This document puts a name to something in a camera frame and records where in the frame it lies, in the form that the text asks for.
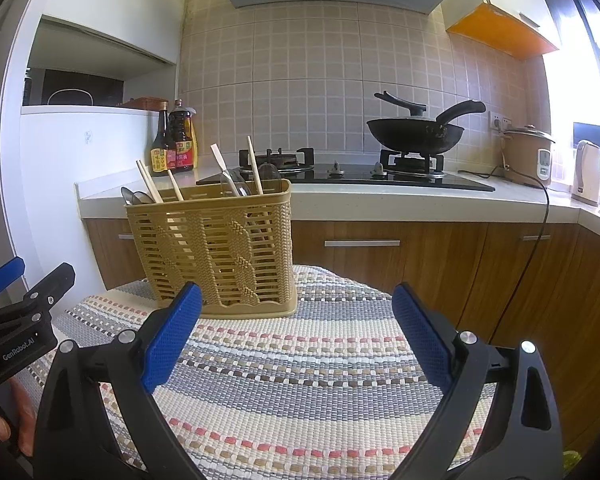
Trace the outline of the person's left hand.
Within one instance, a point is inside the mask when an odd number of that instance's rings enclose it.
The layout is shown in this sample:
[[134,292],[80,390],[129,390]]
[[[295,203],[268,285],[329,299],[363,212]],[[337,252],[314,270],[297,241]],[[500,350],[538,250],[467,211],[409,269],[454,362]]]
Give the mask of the person's left hand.
[[1,447],[17,442],[21,455],[33,456],[36,415],[32,399],[18,378],[0,385]]

